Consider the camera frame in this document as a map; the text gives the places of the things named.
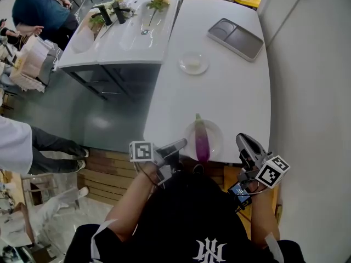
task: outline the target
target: faucet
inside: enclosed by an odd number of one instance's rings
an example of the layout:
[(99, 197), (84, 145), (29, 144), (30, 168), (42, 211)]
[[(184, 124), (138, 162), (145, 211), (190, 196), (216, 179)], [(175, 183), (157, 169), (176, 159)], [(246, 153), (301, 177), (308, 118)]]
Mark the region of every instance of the faucet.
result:
[(124, 17), (122, 12), (130, 12), (130, 9), (121, 9), (118, 2), (112, 4), (113, 9), (115, 10), (116, 16), (120, 24), (124, 24), (126, 22), (126, 18)]
[(107, 13), (106, 11), (106, 8), (104, 5), (97, 5), (97, 6), (94, 6), (92, 7), (92, 9), (95, 9), (95, 8), (98, 8), (100, 10), (99, 13), (96, 13), (96, 14), (93, 14), (92, 15), (92, 19), (98, 15), (101, 15), (103, 17), (103, 19), (105, 20), (105, 23), (107, 26), (111, 25), (112, 24), (112, 21), (110, 19), (110, 16), (109, 14)]

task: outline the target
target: white wall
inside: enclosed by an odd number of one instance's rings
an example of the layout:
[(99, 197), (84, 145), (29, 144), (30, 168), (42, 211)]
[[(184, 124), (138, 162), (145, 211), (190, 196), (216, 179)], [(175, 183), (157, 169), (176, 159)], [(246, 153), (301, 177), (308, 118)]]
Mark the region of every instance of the white wall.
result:
[[(295, 0), (271, 0), (266, 42)], [(292, 166), (281, 186), (281, 236), (306, 262), (351, 254), (351, 0), (301, 0), (267, 51), (271, 149)]]
[(0, 0), (0, 19), (7, 19), (6, 27), (15, 30), (12, 21), (12, 7), (15, 0)]

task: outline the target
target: teal shirt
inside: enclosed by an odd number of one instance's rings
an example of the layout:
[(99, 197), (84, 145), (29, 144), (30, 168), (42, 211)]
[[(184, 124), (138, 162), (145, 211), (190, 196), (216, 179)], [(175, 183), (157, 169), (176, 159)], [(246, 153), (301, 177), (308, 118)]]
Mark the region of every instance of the teal shirt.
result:
[(13, 23), (44, 26), (41, 33), (47, 39), (61, 27), (70, 11), (56, 0), (16, 0), (12, 8)]

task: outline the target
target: phone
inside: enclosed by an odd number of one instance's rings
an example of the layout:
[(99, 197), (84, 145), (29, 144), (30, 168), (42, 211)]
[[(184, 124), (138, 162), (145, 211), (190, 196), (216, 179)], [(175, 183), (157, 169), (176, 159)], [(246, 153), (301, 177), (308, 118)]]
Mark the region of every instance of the phone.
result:
[(231, 188), (228, 189), (228, 193), (234, 197), (234, 201), (237, 203), (237, 210), (244, 210), (244, 207), (251, 204), (251, 197), (245, 189), (241, 188), (239, 182), (235, 183)]

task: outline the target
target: black t-shirt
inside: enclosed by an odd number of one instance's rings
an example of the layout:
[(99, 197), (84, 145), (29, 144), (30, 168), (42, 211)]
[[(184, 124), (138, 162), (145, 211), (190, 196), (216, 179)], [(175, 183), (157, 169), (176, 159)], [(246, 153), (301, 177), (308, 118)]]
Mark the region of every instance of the black t-shirt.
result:
[[(275, 262), (268, 248), (261, 250), (247, 238), (235, 208), (212, 179), (177, 173), (165, 190), (159, 189), (148, 200), (130, 240), (121, 242), (108, 228), (96, 235), (100, 261)], [(91, 260), (90, 241), (98, 227), (77, 229), (65, 262)], [(285, 263), (304, 262), (298, 244), (278, 243)]]
[[(14, 32), (13, 30), (8, 29), (7, 27), (1, 27), (0, 28), (0, 35), (7, 36), (6, 31), (8, 31), (8, 30)], [(17, 42), (19, 41), (18, 38), (14, 37), (14, 36), (7, 36), (7, 40), (8, 40), (9, 44), (17, 44)]]

